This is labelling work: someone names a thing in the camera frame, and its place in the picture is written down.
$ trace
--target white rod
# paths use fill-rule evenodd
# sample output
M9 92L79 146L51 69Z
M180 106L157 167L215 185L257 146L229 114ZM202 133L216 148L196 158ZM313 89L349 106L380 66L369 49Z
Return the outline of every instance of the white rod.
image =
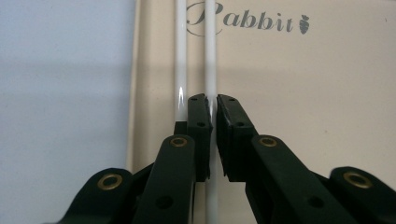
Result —
M186 0L176 0L175 121L187 121L186 8Z
M210 179L206 181L206 224L218 223L218 167L216 146L217 74L216 74L216 1L205 0L205 95L214 126L210 143Z

